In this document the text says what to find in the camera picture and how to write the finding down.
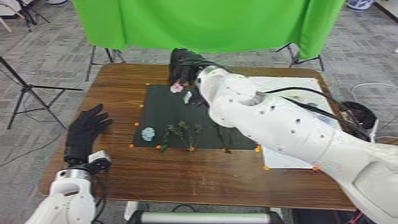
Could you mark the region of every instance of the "white paper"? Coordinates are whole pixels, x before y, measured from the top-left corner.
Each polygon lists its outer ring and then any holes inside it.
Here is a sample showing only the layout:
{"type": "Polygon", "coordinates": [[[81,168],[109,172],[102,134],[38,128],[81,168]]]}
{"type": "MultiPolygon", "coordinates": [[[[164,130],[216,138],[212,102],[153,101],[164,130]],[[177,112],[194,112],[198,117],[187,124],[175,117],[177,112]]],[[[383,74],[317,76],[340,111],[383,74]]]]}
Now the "white paper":
{"type": "MultiPolygon", "coordinates": [[[[257,83],[258,91],[267,92],[271,90],[287,88],[287,87],[306,87],[313,90],[322,91],[320,83],[315,78],[290,78],[290,77],[251,77],[253,82],[257,83]]],[[[328,102],[328,99],[317,93],[303,90],[290,90],[285,92],[274,93],[276,95],[288,97],[301,103],[313,103],[317,107],[333,113],[333,108],[328,102]]],[[[340,128],[340,123],[335,119],[328,118],[326,116],[319,115],[320,119],[336,127],[340,128]]],[[[301,168],[301,169],[313,169],[313,165],[306,163],[301,159],[294,158],[292,156],[278,153],[271,149],[264,147],[264,159],[265,159],[265,166],[273,169],[276,168],[301,168]]]]}

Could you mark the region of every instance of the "white cable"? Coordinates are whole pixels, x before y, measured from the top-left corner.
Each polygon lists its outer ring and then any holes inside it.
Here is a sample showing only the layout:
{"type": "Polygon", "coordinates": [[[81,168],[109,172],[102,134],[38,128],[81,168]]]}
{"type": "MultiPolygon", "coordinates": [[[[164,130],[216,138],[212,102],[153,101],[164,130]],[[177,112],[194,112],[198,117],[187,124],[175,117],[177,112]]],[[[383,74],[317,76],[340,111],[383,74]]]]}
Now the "white cable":
{"type": "MultiPolygon", "coordinates": [[[[356,102],[360,102],[360,100],[358,100],[358,96],[356,96],[356,89],[358,89],[358,87],[361,87],[361,86],[368,86],[368,85],[383,85],[383,86],[388,86],[388,87],[398,89],[398,86],[395,86],[395,85],[392,85],[392,84],[388,84],[388,83],[381,83],[381,82],[370,82],[370,83],[361,83],[361,84],[358,84],[358,85],[351,88],[351,94],[352,94],[352,97],[354,97],[354,101],[356,101],[356,102]]],[[[398,117],[398,116],[395,116],[395,118],[393,118],[393,119],[390,120],[390,122],[386,123],[388,125],[390,125],[390,123],[395,121],[397,117],[398,117]]],[[[379,137],[377,137],[379,123],[381,123],[381,122],[379,122],[379,119],[377,119],[377,121],[376,121],[376,126],[374,126],[374,128],[372,128],[372,132],[370,132],[370,140],[372,140],[374,143],[376,143],[376,139],[379,138],[379,137]]]]}

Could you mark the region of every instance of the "green backdrop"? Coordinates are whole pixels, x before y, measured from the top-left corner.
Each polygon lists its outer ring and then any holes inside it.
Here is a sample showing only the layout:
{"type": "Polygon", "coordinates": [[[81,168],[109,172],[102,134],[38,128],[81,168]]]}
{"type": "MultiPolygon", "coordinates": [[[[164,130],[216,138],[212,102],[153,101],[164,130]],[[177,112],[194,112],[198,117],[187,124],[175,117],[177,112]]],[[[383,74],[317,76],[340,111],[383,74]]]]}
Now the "green backdrop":
{"type": "Polygon", "coordinates": [[[345,0],[74,0],[89,43],[226,53],[301,47],[319,56],[345,0]]]}

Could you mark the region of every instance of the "light stand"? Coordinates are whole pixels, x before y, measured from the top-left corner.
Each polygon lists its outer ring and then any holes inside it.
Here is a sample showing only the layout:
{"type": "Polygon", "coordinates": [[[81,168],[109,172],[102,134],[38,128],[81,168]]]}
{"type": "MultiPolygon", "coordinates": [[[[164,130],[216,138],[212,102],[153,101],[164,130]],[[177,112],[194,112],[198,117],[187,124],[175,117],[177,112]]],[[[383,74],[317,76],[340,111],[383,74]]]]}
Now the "light stand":
{"type": "Polygon", "coordinates": [[[290,68],[294,67],[294,65],[299,65],[299,64],[304,64],[308,61],[313,61],[313,60],[319,60],[320,61],[320,69],[322,71],[326,71],[326,65],[324,65],[324,60],[322,60],[322,57],[320,55],[308,59],[308,60],[303,60],[299,59],[299,53],[297,55],[294,55],[294,50],[292,50],[292,47],[290,47],[292,43],[288,43],[280,49],[276,52],[281,52],[285,48],[288,48],[288,51],[290,51],[290,58],[292,58],[292,63],[290,63],[290,68]]]}
{"type": "Polygon", "coordinates": [[[56,103],[56,101],[58,101],[58,99],[59,99],[63,93],[66,92],[66,90],[72,90],[72,91],[84,91],[84,90],[82,90],[82,89],[75,89],[75,88],[65,88],[65,87],[52,87],[52,86],[36,86],[36,85],[31,85],[31,84],[26,82],[22,76],[18,75],[18,73],[17,73],[17,71],[15,71],[15,69],[13,69],[11,65],[10,65],[10,63],[8,63],[8,61],[4,60],[4,57],[0,57],[0,63],[2,63],[2,65],[4,65],[4,67],[8,68],[11,74],[13,74],[15,78],[17,78],[18,84],[20,84],[20,86],[22,86],[22,94],[20,94],[20,98],[18,98],[18,102],[17,102],[17,108],[15,108],[15,112],[13,112],[13,116],[11,116],[11,121],[10,121],[8,129],[11,129],[11,127],[13,127],[15,118],[17,118],[17,115],[18,115],[18,114],[27,113],[27,112],[33,112],[33,111],[42,111],[42,110],[47,110],[47,111],[49,111],[49,113],[52,114],[54,119],[56,119],[56,121],[59,122],[63,128],[66,128],[66,126],[65,126],[65,124],[63,124],[63,122],[61,122],[61,120],[59,120],[59,118],[58,118],[58,115],[54,114],[54,111],[52,111],[50,107],[52,107],[52,105],[54,105],[54,103],[56,103]],[[38,88],[38,89],[58,89],[58,90],[61,90],[58,96],[56,96],[56,98],[52,99],[52,101],[50,101],[49,104],[45,103],[45,101],[43,101],[43,99],[42,99],[38,93],[34,92],[34,88],[38,88]],[[42,108],[36,108],[36,109],[33,109],[33,110],[24,110],[24,111],[20,111],[20,106],[22,106],[24,96],[26,96],[27,93],[33,95],[33,97],[34,97],[34,99],[38,100],[38,102],[40,102],[40,104],[42,104],[43,107],[42,107],[42,108]]]}
{"type": "Polygon", "coordinates": [[[33,25],[38,25],[38,21],[34,19],[34,16],[29,12],[29,10],[34,12],[34,15],[38,17],[43,18],[43,20],[50,23],[47,17],[40,14],[40,12],[34,10],[34,8],[31,7],[31,5],[24,2],[24,0],[17,0],[18,4],[20,4],[20,7],[22,7],[22,14],[24,14],[24,17],[26,17],[26,21],[27,21],[27,28],[29,28],[29,32],[33,32],[33,29],[31,29],[31,24],[33,25]]]}
{"type": "MultiPolygon", "coordinates": [[[[116,56],[121,59],[121,63],[127,63],[123,56],[121,56],[121,51],[120,50],[113,50],[114,55],[111,55],[111,49],[105,48],[105,52],[107,52],[107,56],[109,56],[109,62],[116,63],[116,56]]],[[[93,65],[102,65],[95,62],[95,56],[97,56],[97,46],[93,46],[93,50],[91,50],[91,62],[89,62],[89,69],[88,69],[88,75],[86,75],[86,82],[91,80],[91,68],[93,65]]]]}

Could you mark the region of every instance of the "floor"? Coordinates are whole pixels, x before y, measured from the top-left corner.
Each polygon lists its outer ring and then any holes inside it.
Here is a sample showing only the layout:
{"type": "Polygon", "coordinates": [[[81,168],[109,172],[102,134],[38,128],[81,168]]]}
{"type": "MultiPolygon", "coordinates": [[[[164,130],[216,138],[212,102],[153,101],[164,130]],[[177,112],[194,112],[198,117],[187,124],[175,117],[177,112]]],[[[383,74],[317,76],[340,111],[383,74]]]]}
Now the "floor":
{"type": "MultiPolygon", "coordinates": [[[[54,105],[54,111],[68,124],[102,66],[95,66],[91,81],[86,82],[91,46],[72,4],[56,7],[40,1],[34,7],[52,23],[42,21],[29,33],[24,20],[8,20],[15,33],[10,34],[0,27],[0,55],[29,82],[84,88],[84,92],[68,92],[54,105]]],[[[383,82],[398,85],[398,54],[393,53],[397,47],[398,26],[377,8],[363,13],[344,9],[322,53],[328,67],[324,78],[338,100],[354,100],[351,88],[361,83],[383,82]]],[[[276,53],[274,50],[207,56],[228,66],[287,67],[288,52],[276,53]]],[[[129,63],[168,64],[169,54],[168,50],[139,47],[130,47],[123,51],[129,63]]],[[[102,51],[97,54],[97,62],[107,63],[102,51]]],[[[319,69],[319,63],[306,63],[301,67],[319,69]]],[[[18,85],[0,74],[0,163],[29,150],[47,146],[49,142],[54,143],[6,166],[0,165],[0,223],[6,224],[24,222],[43,199],[38,196],[36,185],[63,134],[61,126],[45,112],[22,114],[13,129],[6,129],[18,93],[18,85]]],[[[50,100],[56,92],[47,90],[40,91],[40,94],[50,100]]],[[[398,136],[398,119],[390,122],[398,114],[397,88],[384,85],[363,86],[356,94],[358,100],[377,113],[383,126],[390,123],[379,131],[379,136],[398,136]]],[[[24,105],[26,108],[36,107],[31,98],[24,105]]],[[[173,206],[152,204],[152,211],[168,211],[173,206]]],[[[111,202],[102,218],[105,223],[123,223],[123,208],[125,202],[111,202]]],[[[201,206],[200,209],[230,212],[264,211],[264,208],[214,206],[201,206]]]]}

